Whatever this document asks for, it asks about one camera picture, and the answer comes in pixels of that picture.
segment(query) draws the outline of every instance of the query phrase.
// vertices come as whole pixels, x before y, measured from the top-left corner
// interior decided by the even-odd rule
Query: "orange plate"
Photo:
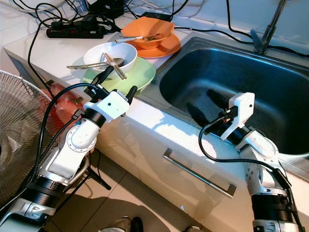
[[[159,47],[155,49],[142,49],[134,41],[127,42],[128,44],[133,45],[137,49],[137,54],[139,57],[143,58],[159,58],[165,57],[177,52],[180,47],[180,40],[174,34],[168,36]]]

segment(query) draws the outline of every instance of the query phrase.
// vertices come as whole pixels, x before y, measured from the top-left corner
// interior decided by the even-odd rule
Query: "stainless steel sink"
[[[255,93],[247,125],[277,145],[286,169],[309,180],[308,68],[194,37],[157,70],[138,98],[198,127],[187,112],[188,103],[209,121],[221,110],[208,90],[228,99]]]

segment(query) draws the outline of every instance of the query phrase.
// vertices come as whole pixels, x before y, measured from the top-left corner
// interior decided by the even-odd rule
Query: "floor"
[[[97,151],[91,160],[92,168],[97,170]],[[93,179],[86,180],[46,225],[48,232],[97,232],[122,216],[140,217],[145,232],[182,232],[192,225],[202,227],[104,155],[99,169],[112,189],[106,190]]]

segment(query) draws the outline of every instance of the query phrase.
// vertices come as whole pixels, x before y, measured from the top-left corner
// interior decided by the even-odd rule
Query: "drawer handle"
[[[163,154],[163,158],[166,159],[167,161],[171,162],[172,164],[174,164],[174,165],[184,169],[186,172],[188,172],[191,175],[195,176],[197,179],[203,181],[204,183],[206,183],[210,187],[214,188],[218,192],[222,193],[223,195],[225,195],[225,196],[227,196],[229,198],[233,198],[233,196],[235,194],[235,191],[236,191],[236,186],[235,185],[230,184],[227,190],[221,188],[220,186],[216,185],[215,183],[211,182],[210,180],[206,179],[205,177],[203,177],[203,176],[199,175],[198,173],[194,172],[192,169],[184,166],[183,164],[181,164],[178,161],[176,161],[173,158],[171,158],[170,155],[171,155],[172,152],[173,152],[172,149],[167,148],[167,150]]]

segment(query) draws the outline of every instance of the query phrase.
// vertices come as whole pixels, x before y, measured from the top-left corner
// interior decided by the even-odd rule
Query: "electric fan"
[[[0,70],[0,205],[15,195],[34,165],[49,102],[49,97],[33,84]],[[43,149],[62,125],[53,108],[47,121]]]

